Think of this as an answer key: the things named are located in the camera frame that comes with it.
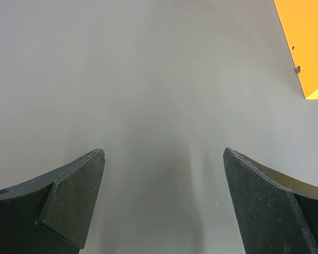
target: black plastic part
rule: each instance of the black plastic part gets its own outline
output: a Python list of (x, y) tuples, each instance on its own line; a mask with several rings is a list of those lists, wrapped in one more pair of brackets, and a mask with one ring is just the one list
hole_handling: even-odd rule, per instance
[(84, 248), (104, 170), (96, 149), (0, 190), (0, 253), (75, 254)]
[(246, 253), (318, 253), (318, 187), (229, 148), (224, 165)]

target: yellow box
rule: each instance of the yellow box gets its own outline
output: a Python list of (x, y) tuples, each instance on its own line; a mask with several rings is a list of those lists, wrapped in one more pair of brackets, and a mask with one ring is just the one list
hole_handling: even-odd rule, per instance
[(274, 0), (306, 99), (318, 99), (318, 0)]

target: gray surface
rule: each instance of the gray surface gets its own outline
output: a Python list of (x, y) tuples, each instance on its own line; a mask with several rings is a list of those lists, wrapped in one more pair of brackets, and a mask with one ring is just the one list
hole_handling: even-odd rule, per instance
[(225, 147), (318, 185), (272, 0), (0, 1), (0, 188), (103, 148), (81, 253), (243, 253)]

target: screw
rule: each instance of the screw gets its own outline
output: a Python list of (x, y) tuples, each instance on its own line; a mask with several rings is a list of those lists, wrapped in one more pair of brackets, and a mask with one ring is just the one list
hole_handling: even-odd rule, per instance
[(298, 65), (298, 66), (296, 67), (296, 73), (299, 73), (301, 70), (302, 70), (302, 67), (301, 67), (300, 65)]

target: orange metal sheet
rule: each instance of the orange metal sheet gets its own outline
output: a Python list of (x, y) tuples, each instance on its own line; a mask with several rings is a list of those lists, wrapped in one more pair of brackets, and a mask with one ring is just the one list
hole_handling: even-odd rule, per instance
[(318, 0), (275, 0), (304, 96), (318, 99)]

